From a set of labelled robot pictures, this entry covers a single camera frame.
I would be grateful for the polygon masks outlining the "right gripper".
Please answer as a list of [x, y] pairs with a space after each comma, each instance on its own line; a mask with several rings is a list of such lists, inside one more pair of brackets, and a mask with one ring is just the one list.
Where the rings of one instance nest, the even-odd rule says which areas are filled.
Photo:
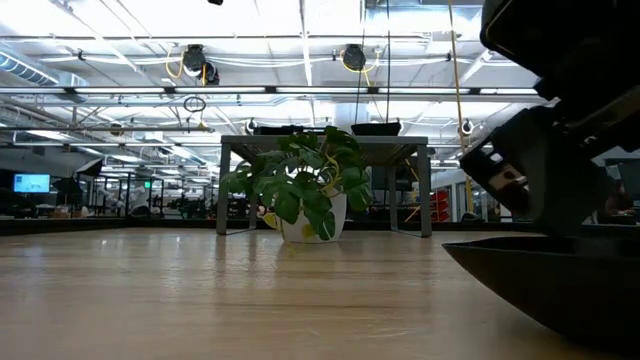
[[613, 186], [592, 159], [635, 146], [624, 131], [638, 118], [640, 85], [592, 107], [524, 109], [472, 145], [460, 165], [509, 209], [529, 210], [544, 233], [575, 235]]

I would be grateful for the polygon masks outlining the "black leaf shaped plate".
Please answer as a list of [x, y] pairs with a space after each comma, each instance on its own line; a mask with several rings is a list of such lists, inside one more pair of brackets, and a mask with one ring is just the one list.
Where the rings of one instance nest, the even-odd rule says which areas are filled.
[[640, 355], [640, 240], [494, 237], [443, 248], [553, 332], [591, 348]]

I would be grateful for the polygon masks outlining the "small square black plate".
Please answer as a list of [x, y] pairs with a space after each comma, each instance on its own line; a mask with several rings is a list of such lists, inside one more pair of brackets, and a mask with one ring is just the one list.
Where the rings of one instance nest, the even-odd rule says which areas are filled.
[[257, 126], [253, 130], [253, 134], [265, 135], [265, 136], [285, 136], [285, 135], [295, 134], [302, 130], [303, 130], [303, 127], [295, 126], [295, 125], [287, 125], [287, 126], [280, 126], [280, 127]]

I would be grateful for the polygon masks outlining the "green plant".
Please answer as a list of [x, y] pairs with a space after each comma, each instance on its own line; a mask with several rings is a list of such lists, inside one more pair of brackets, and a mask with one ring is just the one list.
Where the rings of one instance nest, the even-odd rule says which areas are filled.
[[328, 126], [321, 135], [299, 133], [278, 140], [224, 175], [221, 186], [255, 195], [266, 208], [263, 221], [286, 242], [321, 243], [339, 239], [346, 213], [372, 202], [370, 176], [354, 136]]

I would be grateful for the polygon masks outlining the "black wavy square plate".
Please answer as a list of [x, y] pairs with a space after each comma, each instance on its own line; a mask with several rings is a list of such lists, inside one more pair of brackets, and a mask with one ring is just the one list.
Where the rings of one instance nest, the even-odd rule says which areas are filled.
[[401, 130], [401, 124], [394, 123], [359, 123], [351, 126], [356, 136], [397, 136]]

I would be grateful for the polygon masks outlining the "person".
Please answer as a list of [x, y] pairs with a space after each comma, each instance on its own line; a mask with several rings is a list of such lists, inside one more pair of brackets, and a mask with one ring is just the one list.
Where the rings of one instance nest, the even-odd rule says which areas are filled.
[[608, 196], [601, 222], [604, 224], [635, 225], [636, 212], [621, 179], [614, 181], [613, 192]]

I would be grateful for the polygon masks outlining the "long ceiling light strip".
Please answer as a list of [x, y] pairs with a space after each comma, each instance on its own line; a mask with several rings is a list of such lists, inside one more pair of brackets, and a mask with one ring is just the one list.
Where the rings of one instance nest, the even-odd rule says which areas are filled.
[[536, 95], [532, 88], [189, 86], [189, 87], [0, 87], [0, 94], [391, 94], [391, 95]]

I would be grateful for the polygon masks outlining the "red storage bins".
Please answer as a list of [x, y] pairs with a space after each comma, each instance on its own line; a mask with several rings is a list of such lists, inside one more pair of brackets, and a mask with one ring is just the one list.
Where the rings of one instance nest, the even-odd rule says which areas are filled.
[[449, 191], [436, 190], [430, 195], [430, 215], [434, 223], [442, 223], [450, 220]]

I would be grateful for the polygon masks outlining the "grey perforated metal shelf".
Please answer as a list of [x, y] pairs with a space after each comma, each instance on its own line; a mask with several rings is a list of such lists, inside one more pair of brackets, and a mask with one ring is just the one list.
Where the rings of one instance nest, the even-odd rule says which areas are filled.
[[[219, 177], [230, 171], [231, 153], [239, 155], [247, 162], [253, 162], [263, 151], [279, 148], [276, 135], [223, 135], [221, 137], [221, 153]], [[388, 176], [390, 229], [400, 232], [398, 228], [396, 201], [396, 167], [413, 154], [417, 156], [417, 182], [420, 196], [420, 237], [432, 235], [430, 215], [431, 161], [427, 137], [406, 136], [355, 136], [362, 149], [362, 161], [366, 166], [384, 167]]]

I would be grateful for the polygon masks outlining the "blue lit monitor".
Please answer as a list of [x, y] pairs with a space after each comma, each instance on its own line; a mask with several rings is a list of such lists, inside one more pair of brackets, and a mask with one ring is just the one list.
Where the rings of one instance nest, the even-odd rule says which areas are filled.
[[16, 193], [49, 193], [49, 174], [15, 174], [13, 191]]

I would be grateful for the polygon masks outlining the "silver ventilation duct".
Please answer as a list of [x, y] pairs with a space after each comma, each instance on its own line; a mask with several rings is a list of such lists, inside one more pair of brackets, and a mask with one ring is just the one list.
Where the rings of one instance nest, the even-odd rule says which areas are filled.
[[59, 80], [28, 63], [0, 50], [0, 70], [11, 73], [37, 86], [57, 86]]

